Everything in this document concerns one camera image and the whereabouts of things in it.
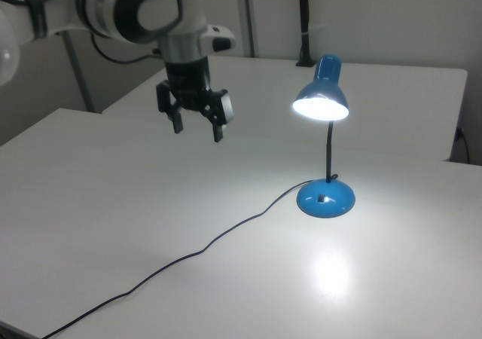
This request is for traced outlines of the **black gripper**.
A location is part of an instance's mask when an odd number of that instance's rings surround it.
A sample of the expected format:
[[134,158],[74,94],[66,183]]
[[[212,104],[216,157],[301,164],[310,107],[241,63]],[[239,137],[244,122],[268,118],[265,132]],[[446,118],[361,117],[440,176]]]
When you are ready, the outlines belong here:
[[234,118],[227,90],[210,88],[209,61],[205,56],[189,63],[166,63],[167,80],[156,86],[158,111],[172,122],[175,133],[183,130],[181,108],[198,111],[212,124],[213,138],[220,142],[223,126]]

